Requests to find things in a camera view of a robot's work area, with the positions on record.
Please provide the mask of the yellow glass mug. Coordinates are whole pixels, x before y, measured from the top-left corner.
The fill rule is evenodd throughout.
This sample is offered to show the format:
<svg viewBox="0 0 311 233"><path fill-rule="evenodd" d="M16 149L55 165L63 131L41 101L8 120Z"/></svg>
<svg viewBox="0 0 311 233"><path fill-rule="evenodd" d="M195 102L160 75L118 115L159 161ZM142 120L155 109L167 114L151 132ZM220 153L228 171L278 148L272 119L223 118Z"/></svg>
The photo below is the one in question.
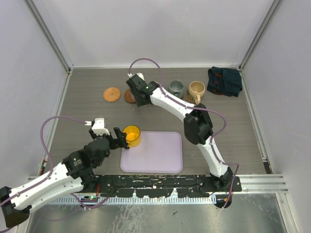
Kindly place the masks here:
<svg viewBox="0 0 311 233"><path fill-rule="evenodd" d="M126 142L128 147L137 147L141 142L141 131L135 125L129 125L123 129L123 133L126 133Z"/></svg>

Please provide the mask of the grey-green ceramic mug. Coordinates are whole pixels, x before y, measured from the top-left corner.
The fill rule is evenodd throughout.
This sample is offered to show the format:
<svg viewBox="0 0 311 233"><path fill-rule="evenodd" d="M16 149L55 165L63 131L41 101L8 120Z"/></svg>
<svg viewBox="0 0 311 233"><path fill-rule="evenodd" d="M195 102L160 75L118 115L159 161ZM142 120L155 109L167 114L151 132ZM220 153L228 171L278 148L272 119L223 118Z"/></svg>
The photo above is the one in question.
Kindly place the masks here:
<svg viewBox="0 0 311 233"><path fill-rule="evenodd" d="M170 83L168 92L177 98L184 96L184 85L179 80L174 80Z"/></svg>

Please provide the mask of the beige ceramic mug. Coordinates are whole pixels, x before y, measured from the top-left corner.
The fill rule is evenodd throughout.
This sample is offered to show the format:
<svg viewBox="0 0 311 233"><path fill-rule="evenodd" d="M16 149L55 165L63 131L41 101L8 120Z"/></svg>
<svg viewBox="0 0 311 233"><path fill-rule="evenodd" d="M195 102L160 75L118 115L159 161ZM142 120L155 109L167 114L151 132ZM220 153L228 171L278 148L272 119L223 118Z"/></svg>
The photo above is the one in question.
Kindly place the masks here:
<svg viewBox="0 0 311 233"><path fill-rule="evenodd" d="M193 81L190 83L187 89L187 94L195 94L197 96L196 102L194 102L196 105L201 103L202 97L204 96L206 91L205 85L200 81Z"/></svg>

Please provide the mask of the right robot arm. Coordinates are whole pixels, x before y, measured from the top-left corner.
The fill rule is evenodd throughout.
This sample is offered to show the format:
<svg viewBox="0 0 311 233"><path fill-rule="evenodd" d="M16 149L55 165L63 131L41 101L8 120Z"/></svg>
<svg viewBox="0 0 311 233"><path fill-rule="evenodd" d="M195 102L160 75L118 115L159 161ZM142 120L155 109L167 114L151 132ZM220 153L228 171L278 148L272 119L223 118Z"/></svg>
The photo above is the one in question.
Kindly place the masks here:
<svg viewBox="0 0 311 233"><path fill-rule="evenodd" d="M216 146L213 124L207 108L187 103L166 91L159 83L146 83L141 73L128 74L126 81L138 107L153 104L175 115L183 122L186 139L196 145L208 166L212 182L218 191L230 190L235 178Z"/></svg>

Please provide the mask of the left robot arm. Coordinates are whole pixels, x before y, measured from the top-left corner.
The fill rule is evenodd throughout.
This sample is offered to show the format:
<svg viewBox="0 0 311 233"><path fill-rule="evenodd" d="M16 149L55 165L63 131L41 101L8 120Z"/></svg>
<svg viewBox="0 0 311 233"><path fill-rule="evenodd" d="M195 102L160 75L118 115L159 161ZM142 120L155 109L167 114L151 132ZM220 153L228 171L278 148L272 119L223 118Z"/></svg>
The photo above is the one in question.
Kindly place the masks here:
<svg viewBox="0 0 311 233"><path fill-rule="evenodd" d="M5 225L11 229L45 204L67 194L93 192L98 178L93 170L102 165L110 151L128 149L126 133L115 127L116 138L110 134L93 135L93 141L72 152L49 172L20 187L0 189L0 207Z"/></svg>

